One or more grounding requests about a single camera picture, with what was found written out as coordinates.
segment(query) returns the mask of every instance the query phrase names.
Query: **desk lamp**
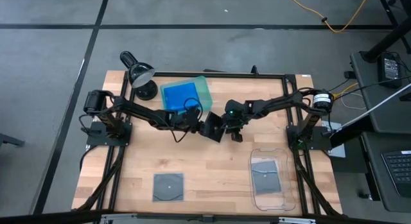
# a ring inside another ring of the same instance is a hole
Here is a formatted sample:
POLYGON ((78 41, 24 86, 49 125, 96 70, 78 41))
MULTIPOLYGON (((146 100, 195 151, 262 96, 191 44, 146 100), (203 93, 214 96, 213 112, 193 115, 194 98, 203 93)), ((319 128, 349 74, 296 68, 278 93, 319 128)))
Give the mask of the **desk lamp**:
POLYGON ((159 91, 157 84, 151 80, 155 69, 146 63, 138 62, 129 51, 122 52, 120 60, 128 69, 128 80, 136 89, 136 96, 141 100, 153 99, 159 91))

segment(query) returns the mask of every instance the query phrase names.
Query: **wooden tabletop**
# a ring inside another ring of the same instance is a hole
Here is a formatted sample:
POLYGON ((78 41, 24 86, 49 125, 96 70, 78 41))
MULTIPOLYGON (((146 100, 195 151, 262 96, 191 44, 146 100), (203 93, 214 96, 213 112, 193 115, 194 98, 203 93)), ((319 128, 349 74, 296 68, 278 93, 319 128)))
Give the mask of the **wooden tabletop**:
MULTIPOLYGON (((119 95, 124 71, 108 71, 103 90, 119 95)), ((309 75, 296 75, 297 87, 312 87, 309 75)), ((155 77, 157 85, 185 80, 180 77, 155 77)), ((221 115, 229 99, 243 103, 246 99, 270 99, 283 95, 281 80, 207 78, 213 99, 212 111, 221 115)), ((134 103, 150 109, 163 109, 161 93, 150 100, 135 99, 134 103)), ((241 131, 243 142, 224 135, 221 143, 198 134, 187 134, 175 143, 169 131, 159 131, 146 121, 132 118, 133 133, 126 148, 116 200, 116 211, 160 212, 179 214, 235 214, 235 215, 287 215, 302 214, 297 188, 295 166, 288 149, 285 127, 286 110, 270 113, 266 118, 252 120, 241 131), (288 156, 288 175, 291 180, 295 208, 290 211, 261 211, 253 204, 250 183, 250 154, 261 148, 282 149, 288 156), (159 173, 184 174, 183 202, 152 202, 153 175, 159 173)), ((177 138, 182 135, 176 132, 177 138)), ((83 162, 73 200, 79 207, 99 184, 108 148, 102 146, 91 151, 83 162)), ((326 200, 342 212, 333 169, 329 158, 321 151, 310 151, 315 182, 326 200)), ((309 211, 312 212, 310 190, 305 185, 309 211)), ((108 206, 111 185, 106 190, 103 207, 108 206)))

